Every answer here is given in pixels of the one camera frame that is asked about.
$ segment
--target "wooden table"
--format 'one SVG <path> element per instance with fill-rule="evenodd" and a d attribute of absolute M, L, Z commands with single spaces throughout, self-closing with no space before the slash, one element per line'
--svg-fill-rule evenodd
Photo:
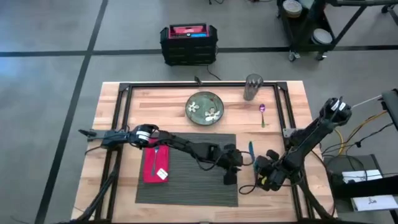
<path fill-rule="evenodd" d="M 296 125 L 298 128 L 304 128 L 312 121 L 312 117 L 303 83 L 289 81 L 287 84 Z M 118 87 L 117 82 L 103 83 L 93 129 L 111 128 Z M 223 100 L 224 116 L 212 126 L 195 125 L 185 116 L 186 101 L 198 91 L 211 91 Z M 261 128 L 261 114 L 258 111 L 261 103 L 267 107 L 264 113 L 267 123 L 265 128 Z M 287 120 L 283 100 L 282 105 Z M 248 151 L 248 143 L 252 141 L 256 155 L 265 155 L 268 149 L 273 149 L 280 154 L 284 151 L 274 91 L 267 87 L 261 88 L 252 101 L 243 100 L 241 87 L 134 89 L 128 125 L 134 128 L 138 124 L 145 123 L 156 124 L 160 129 L 170 132 L 233 133 L 236 135 L 238 149 Z M 88 148 L 99 144 L 100 140 L 91 142 Z M 319 148 L 314 151 L 320 155 Z M 81 214 L 80 210 L 84 210 L 98 193 L 105 155 L 106 151 L 102 149 L 87 154 L 72 218 L 78 217 Z M 248 163 L 251 160 L 249 155 L 243 155 L 244 162 Z M 277 192 L 256 189 L 249 195 L 239 194 L 238 207 L 135 203 L 141 156 L 142 151 L 125 144 L 113 222 L 290 222 L 296 220 L 290 187 L 282 187 Z M 305 167 L 311 191 L 326 210 L 331 211 L 333 199 L 322 164 L 313 154 L 309 154 L 305 160 Z M 238 172 L 238 187 L 253 183 L 252 172 L 252 166 L 242 167 L 242 171 Z M 303 213 L 307 215 L 302 194 L 300 199 Z M 106 200 L 107 198 L 104 200 L 103 211 L 106 211 Z"/>

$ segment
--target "ceramic plate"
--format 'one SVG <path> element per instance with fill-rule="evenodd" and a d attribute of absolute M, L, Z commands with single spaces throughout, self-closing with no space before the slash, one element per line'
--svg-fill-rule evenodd
<path fill-rule="evenodd" d="M 196 124 L 211 125 L 223 116 L 224 104 L 216 94 L 201 91 L 188 99 L 185 113 Z"/>

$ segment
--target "dark gray mat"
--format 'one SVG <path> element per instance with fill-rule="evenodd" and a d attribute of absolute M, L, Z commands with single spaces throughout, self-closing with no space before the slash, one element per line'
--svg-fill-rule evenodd
<path fill-rule="evenodd" d="M 210 142 L 221 147 L 236 144 L 234 134 L 174 134 L 192 142 Z M 238 186 L 223 184 L 224 169 L 214 167 L 212 170 L 203 171 L 191 155 L 172 148 L 169 156 L 169 181 L 163 184 L 144 184 L 144 156 L 142 157 L 136 203 L 238 206 Z"/>

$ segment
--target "black cart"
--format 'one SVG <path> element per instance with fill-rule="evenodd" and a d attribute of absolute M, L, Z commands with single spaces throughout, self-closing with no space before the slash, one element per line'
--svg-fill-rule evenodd
<path fill-rule="evenodd" d="M 284 30 L 290 43 L 289 60 L 291 62 L 300 58 L 299 52 L 318 52 L 315 59 L 318 61 L 325 59 L 325 53 L 336 47 L 341 38 L 347 33 L 348 29 L 368 6 L 392 5 L 398 3 L 398 0 L 315 0 L 311 9 L 303 7 L 300 17 L 289 18 L 282 6 L 284 1 L 285 0 L 277 0 L 277 17 L 282 19 Z M 332 6 L 360 6 L 337 37 L 334 35 L 324 13 L 327 3 Z M 311 36 L 313 31 L 317 28 L 324 29 L 331 34 L 333 40 L 330 44 L 315 44 L 312 42 Z"/>

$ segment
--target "black storage box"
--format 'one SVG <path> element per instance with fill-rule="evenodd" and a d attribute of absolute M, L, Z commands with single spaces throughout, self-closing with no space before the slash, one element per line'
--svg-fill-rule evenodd
<path fill-rule="evenodd" d="M 209 65 L 216 60 L 217 29 L 206 24 L 178 24 L 160 32 L 167 65 Z"/>

